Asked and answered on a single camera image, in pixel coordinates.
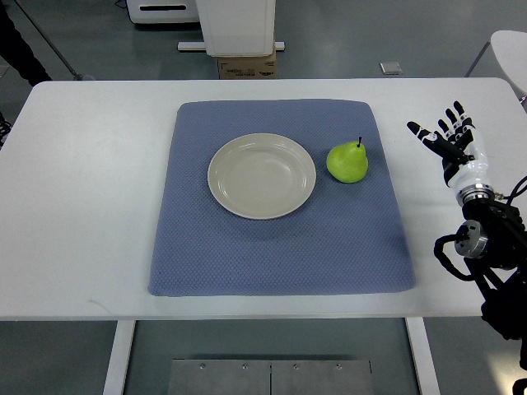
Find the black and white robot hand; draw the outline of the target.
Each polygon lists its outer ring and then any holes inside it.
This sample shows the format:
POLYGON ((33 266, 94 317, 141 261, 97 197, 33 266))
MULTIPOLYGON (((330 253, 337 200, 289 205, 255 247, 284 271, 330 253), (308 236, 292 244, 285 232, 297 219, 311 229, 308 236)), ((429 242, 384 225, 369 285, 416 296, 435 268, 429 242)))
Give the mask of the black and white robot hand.
POLYGON ((459 101, 439 119, 438 131, 431 132, 410 121, 408 129, 430 151, 441 158, 443 178, 460 206, 479 199, 493 199, 494 189, 487 175, 488 158, 481 133, 459 101))

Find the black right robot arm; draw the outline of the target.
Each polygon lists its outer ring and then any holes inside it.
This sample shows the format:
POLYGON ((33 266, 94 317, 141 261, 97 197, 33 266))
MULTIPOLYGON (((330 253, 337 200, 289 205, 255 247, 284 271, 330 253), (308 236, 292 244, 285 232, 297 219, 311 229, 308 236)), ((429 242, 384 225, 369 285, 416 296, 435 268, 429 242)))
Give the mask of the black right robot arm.
POLYGON ((481 183, 462 189, 464 223, 437 239, 433 249, 446 271, 476 284, 484 298, 482 320, 504 339, 521 342, 521 369, 526 369, 526 225, 512 203, 525 192, 526 178, 507 196, 481 183))

